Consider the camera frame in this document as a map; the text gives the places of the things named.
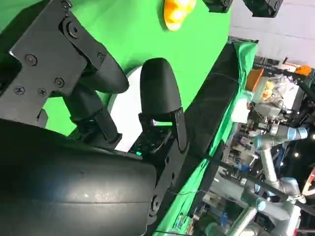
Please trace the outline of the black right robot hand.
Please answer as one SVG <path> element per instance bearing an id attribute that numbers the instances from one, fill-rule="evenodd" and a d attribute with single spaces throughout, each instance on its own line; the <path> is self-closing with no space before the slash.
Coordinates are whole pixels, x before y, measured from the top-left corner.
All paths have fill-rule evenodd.
<path id="1" fill-rule="evenodd" d="M 68 0 L 22 10 L 0 35 L 0 233 L 142 236 L 189 142 L 169 62 L 140 73 L 142 132 L 127 152 L 98 92 L 127 91 L 106 47 Z"/>

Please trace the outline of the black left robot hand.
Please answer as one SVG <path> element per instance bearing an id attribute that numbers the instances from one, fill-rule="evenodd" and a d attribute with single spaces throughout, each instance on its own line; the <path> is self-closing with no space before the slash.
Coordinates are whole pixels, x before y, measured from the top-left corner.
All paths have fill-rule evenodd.
<path id="1" fill-rule="evenodd" d="M 211 13 L 227 13 L 233 0 L 203 0 Z M 242 0 L 252 17 L 275 18 L 283 0 Z"/>

